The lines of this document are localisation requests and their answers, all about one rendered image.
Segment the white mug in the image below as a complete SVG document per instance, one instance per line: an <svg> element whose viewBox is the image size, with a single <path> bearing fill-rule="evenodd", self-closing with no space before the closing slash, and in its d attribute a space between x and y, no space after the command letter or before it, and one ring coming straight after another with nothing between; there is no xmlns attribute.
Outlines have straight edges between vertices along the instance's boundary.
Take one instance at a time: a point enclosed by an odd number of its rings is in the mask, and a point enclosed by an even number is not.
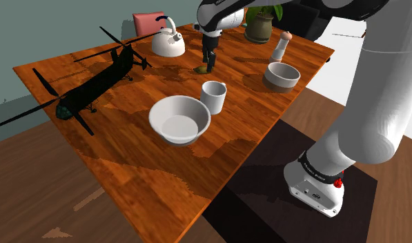
<svg viewBox="0 0 412 243"><path fill-rule="evenodd" d="M202 84L200 101L209 109L210 114L216 115L222 111L226 92L225 83L206 81Z"/></svg>

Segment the green plant in olive pot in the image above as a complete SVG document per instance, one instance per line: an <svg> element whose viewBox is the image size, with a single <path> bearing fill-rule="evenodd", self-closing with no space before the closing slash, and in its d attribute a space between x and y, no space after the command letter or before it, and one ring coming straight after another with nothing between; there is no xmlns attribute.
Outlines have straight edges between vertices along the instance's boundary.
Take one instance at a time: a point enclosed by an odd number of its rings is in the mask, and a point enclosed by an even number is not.
<svg viewBox="0 0 412 243"><path fill-rule="evenodd" d="M246 12L245 38L253 43L266 43L269 41L273 29L272 20L282 19L282 6L257 6L249 7Z"/></svg>

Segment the large white bowl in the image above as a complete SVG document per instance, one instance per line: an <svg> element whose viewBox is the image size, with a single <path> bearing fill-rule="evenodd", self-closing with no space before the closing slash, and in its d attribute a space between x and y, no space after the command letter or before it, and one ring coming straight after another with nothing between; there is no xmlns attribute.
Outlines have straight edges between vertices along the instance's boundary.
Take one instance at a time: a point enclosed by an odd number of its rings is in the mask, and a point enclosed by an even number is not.
<svg viewBox="0 0 412 243"><path fill-rule="evenodd" d="M148 120L165 142L173 146L187 146L208 129L211 115L200 100L173 95L156 102L150 109Z"/></svg>

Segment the pink chair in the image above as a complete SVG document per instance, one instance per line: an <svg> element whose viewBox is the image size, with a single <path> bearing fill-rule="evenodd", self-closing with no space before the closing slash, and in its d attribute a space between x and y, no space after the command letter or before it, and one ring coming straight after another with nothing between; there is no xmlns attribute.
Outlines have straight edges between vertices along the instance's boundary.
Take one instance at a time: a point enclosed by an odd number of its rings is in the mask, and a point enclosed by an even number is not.
<svg viewBox="0 0 412 243"><path fill-rule="evenodd" d="M162 11L150 12L150 13L134 13L133 21L135 25L136 35L138 37L149 35L154 32L160 31L162 28L166 27L166 20L160 19L156 20L157 17L163 16Z"/></svg>

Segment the white and wood pepper mill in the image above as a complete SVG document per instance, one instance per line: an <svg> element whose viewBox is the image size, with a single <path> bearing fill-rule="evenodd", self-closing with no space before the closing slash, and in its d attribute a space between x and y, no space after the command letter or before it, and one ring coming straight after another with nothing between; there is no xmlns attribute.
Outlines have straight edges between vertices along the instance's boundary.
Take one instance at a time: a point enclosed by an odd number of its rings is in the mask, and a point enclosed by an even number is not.
<svg viewBox="0 0 412 243"><path fill-rule="evenodd" d="M278 44L276 45L271 57L269 58L269 62L281 62L282 57L284 56L286 47L289 41L292 39L292 34L289 31L284 31L280 34L280 39Z"/></svg>

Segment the white and brown bowl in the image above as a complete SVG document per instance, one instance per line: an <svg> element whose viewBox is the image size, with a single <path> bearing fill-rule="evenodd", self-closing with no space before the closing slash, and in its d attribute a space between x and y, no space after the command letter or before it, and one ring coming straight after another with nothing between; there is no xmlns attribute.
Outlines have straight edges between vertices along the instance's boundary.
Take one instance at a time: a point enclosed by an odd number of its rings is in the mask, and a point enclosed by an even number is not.
<svg viewBox="0 0 412 243"><path fill-rule="evenodd" d="M301 77L300 72L285 63L273 62L267 66L262 82L276 93L289 93Z"/></svg>

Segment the black toy helicopter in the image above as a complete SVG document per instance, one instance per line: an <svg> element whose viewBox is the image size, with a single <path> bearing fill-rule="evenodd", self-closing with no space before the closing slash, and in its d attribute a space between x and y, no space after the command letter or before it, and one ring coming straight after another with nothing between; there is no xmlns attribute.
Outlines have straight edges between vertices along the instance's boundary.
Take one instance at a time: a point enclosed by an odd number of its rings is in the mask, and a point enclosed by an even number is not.
<svg viewBox="0 0 412 243"><path fill-rule="evenodd" d="M122 51L117 53L116 48L110 48L99 52L99 55L109 52L112 57L112 64L80 86L62 95L45 80L36 68L32 69L43 87L59 102L55 109L56 117L62 120L68 120L74 117L90 135L94 135L94 133L80 116L79 112L81 110L90 110L92 113L95 113L97 110L92 107L93 101L103 95L108 89L112 88L118 81L124 78L128 78L131 81L132 77L130 77L128 73L134 65L141 66L143 69L146 69L146 67L150 65L146 58L133 50L130 41L123 43L109 32L106 34L114 42L119 44Z"/></svg>

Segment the wooden table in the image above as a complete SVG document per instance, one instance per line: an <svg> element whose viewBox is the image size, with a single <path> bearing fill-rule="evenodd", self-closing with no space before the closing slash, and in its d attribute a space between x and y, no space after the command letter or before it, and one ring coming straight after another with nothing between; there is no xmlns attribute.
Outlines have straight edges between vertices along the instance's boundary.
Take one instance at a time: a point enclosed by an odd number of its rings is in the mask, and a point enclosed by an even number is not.
<svg viewBox="0 0 412 243"><path fill-rule="evenodd" d="M134 67L133 80L120 82L100 97L96 113L82 111L85 126L74 119L55 120L144 243L180 241L333 53L293 37L283 61L301 77L291 92L279 94L262 83L278 29L265 44L247 41L243 28L226 30L208 75L193 70L202 61L202 36L191 25L179 31L186 43L180 57L154 55L149 39L134 43L150 67ZM221 113L212 116L208 130L193 144L167 144L150 127L150 108L171 95L199 97L208 80L227 86Z"/></svg>

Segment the dark robot stand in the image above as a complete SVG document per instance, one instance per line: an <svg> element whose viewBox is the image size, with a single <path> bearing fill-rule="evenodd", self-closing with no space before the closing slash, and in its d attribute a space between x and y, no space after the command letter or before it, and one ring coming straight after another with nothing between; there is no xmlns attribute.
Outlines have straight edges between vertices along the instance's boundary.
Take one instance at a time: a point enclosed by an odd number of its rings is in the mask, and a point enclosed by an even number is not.
<svg viewBox="0 0 412 243"><path fill-rule="evenodd" d="M375 179L344 171L341 211L329 218L289 192L284 166L314 141L279 120L203 212L226 243L367 243Z"/></svg>

